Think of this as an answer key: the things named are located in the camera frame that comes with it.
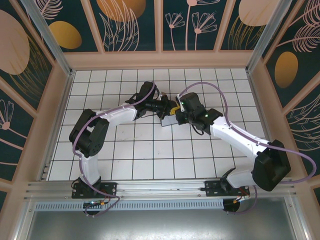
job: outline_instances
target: gray floor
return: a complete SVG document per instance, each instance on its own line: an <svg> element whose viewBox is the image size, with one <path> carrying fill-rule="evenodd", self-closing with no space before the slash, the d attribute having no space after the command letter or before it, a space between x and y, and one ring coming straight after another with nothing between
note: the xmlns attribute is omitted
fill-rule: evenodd
<svg viewBox="0 0 320 240"><path fill-rule="evenodd" d="M246 201L241 208L252 204ZM294 240L285 203L259 199L244 215L212 210L37 212L29 240Z"/></svg>

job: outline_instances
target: enclosure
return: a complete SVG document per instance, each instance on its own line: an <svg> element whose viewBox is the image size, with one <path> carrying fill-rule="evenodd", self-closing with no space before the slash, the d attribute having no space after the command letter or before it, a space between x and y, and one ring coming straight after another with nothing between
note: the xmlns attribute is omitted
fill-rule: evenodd
<svg viewBox="0 0 320 240"><path fill-rule="evenodd" d="M0 238L320 238L319 16L319 0L3 0ZM258 187L250 213L227 214L228 197L201 189L250 159L148 111L107 130L97 166L120 202L87 218L96 198L72 198L81 171L69 135L84 110L114 109L144 82L169 100L216 85L235 126L310 156L315 175ZM213 87L191 92L226 114ZM287 156L286 180L311 174L308 161ZM240 210L255 201L248 190Z"/></svg>

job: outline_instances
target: flower illustration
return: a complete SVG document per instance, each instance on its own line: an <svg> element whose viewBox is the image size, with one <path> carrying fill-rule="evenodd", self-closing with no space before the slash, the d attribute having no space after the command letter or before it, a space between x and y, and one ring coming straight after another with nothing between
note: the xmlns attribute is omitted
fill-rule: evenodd
<svg viewBox="0 0 320 240"><path fill-rule="evenodd" d="M197 50L198 34L209 33L217 30L217 24L214 13L203 13L199 18L199 12L192 14L192 24L195 32L195 47Z"/></svg>
<svg viewBox="0 0 320 240"><path fill-rule="evenodd" d="M220 0L186 0L186 3L189 5L188 12L186 15L186 27L185 27L185 50L188 50L188 27L189 27L189 16L191 7L197 5L209 5L219 3Z"/></svg>
<svg viewBox="0 0 320 240"><path fill-rule="evenodd" d="M186 23L185 23L185 21L183 21L183 17L181 16L181 12L180 13L173 13L172 16L170 13L167 13L165 15L165 19L166 19L166 22L168 23L169 28L170 28L172 46L173 46L173 50L175 51L176 48L175 48L175 44L174 44L174 36L172 33L172 29L180 28L180 27L184 26Z"/></svg>
<svg viewBox="0 0 320 240"><path fill-rule="evenodd" d="M7 107L3 99L0 100L0 129L8 130L12 115L14 114L15 105L8 101Z"/></svg>

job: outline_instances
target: perforated metal strip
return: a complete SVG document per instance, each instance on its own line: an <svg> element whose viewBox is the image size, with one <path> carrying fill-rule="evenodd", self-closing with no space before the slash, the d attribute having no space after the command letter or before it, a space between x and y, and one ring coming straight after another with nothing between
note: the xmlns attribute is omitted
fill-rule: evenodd
<svg viewBox="0 0 320 240"><path fill-rule="evenodd" d="M53 211L83 211L85 202L38 202L36 212ZM104 210L110 203L104 206L95 206L88 211ZM223 209L223 199L202 200L150 200L150 201L121 201L112 211L136 211L136 210L187 210L187 209Z"/></svg>

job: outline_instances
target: white grid floor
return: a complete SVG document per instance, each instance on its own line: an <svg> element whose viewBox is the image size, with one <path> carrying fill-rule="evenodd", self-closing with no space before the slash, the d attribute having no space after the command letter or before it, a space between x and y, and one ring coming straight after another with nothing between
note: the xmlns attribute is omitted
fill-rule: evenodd
<svg viewBox="0 0 320 240"><path fill-rule="evenodd" d="M244 69L77 71L47 180L79 176L69 134L83 110L115 108L138 92L144 81L154 81L170 99L198 81L218 85L230 107L230 120L253 135L265 137ZM221 96L213 87L197 85L190 92L197 93L207 108L224 111ZM157 116L108 129L98 160L102 180L218 178L235 166L248 164L241 152L221 139L200 136L189 124L162 127Z"/></svg>

